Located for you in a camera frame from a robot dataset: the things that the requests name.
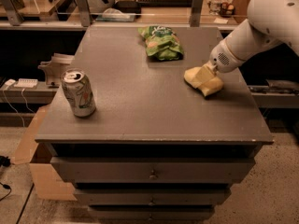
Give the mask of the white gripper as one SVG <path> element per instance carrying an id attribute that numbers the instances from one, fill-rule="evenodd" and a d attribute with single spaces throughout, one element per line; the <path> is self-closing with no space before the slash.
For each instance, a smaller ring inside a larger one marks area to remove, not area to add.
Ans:
<path id="1" fill-rule="evenodd" d="M 197 89 L 201 84 L 208 82 L 216 76 L 214 71 L 230 73 L 243 64 L 229 50 L 225 39 L 211 51 L 209 62 L 211 67 L 208 64 L 204 64 L 201 68 L 194 67 L 186 70 L 184 80 Z"/>

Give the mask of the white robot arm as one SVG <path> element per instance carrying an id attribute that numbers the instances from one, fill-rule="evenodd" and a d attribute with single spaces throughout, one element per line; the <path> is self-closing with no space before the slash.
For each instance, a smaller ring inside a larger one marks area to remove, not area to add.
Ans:
<path id="1" fill-rule="evenodd" d="M 219 72 L 229 73 L 254 55 L 284 43 L 299 55 L 299 0 L 250 0 L 247 17 L 184 80 L 201 91 L 223 87 Z"/>

